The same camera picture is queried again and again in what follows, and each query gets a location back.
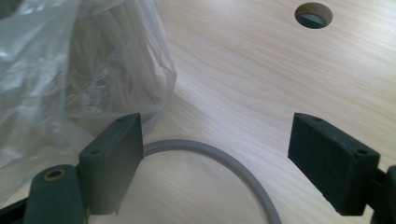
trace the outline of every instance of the gray tube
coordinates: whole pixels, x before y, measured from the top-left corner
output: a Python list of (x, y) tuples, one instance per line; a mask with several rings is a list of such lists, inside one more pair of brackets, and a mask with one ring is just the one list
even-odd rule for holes
[(190, 141), (190, 140), (164, 140), (159, 142), (154, 142), (145, 145), (144, 157), (149, 155), (169, 151), (169, 150), (187, 150), (193, 151), (200, 154), (204, 154), (211, 159), (218, 161), (228, 169), (230, 169), (234, 174), (241, 178), (244, 183), (253, 191), (262, 205), (262, 209), (267, 215), (267, 219), (270, 224), (281, 224), (279, 214), (277, 213), (273, 202), (271, 201), (269, 195), (262, 187), (262, 184), (254, 177), (254, 175), (238, 160), (234, 159), (232, 156), (221, 151), (218, 148), (212, 147), (210, 145)]

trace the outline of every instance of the gray cable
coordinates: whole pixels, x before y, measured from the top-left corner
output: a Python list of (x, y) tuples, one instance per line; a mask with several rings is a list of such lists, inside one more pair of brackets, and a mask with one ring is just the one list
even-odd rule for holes
[(210, 145), (190, 141), (190, 140), (164, 140), (159, 142), (154, 142), (145, 145), (144, 157), (149, 155), (169, 151), (169, 150), (187, 150), (193, 151), (200, 154), (204, 154), (211, 159), (218, 161), (228, 169), (230, 169), (234, 174), (241, 178), (244, 183), (253, 191), (262, 205), (262, 209), (267, 215), (267, 219), (271, 224), (281, 224), (279, 214), (277, 213), (273, 202), (271, 201), (269, 195), (262, 187), (262, 184), (254, 177), (254, 175), (238, 160), (234, 159), (232, 156), (221, 151), (218, 148), (212, 147)]

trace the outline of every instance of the black plastic part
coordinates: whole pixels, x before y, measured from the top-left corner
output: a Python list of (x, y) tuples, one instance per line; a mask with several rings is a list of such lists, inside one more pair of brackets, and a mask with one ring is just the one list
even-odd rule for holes
[(396, 165), (388, 169), (385, 177), (385, 192), (393, 223), (396, 223)]
[(375, 223), (390, 223), (390, 208), (385, 191), (386, 174), (377, 170), (375, 177), (368, 183), (367, 203), (375, 210)]
[(32, 181), (23, 224), (51, 223), (86, 223), (74, 166), (51, 167)]
[(295, 114), (289, 158), (343, 216), (361, 216), (379, 154), (323, 119)]
[(92, 215), (117, 213), (143, 160), (140, 115), (115, 120), (78, 157), (85, 207)]
[(23, 214), (26, 208), (27, 199), (13, 203), (0, 210), (0, 223), (2, 224), (22, 224)]

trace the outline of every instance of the wood grain surface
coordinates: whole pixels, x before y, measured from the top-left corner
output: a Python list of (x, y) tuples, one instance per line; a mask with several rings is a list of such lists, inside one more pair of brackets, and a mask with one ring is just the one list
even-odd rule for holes
[[(396, 164), (396, 1), (319, 1), (320, 30), (294, 19), (302, 0), (170, 0), (175, 93), (145, 143), (182, 138), (241, 161), (283, 223), (369, 223), (341, 217), (287, 158), (293, 113), (326, 119)], [(145, 158), (120, 215), (92, 223), (267, 223), (248, 188), (189, 152)]]

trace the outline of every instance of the plastic bag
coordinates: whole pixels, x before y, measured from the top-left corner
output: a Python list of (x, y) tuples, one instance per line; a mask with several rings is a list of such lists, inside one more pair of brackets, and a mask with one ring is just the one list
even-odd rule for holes
[(75, 164), (120, 116), (141, 113), (147, 132), (176, 81), (159, 0), (9, 2), (20, 4), (0, 15), (0, 204), (40, 170)]

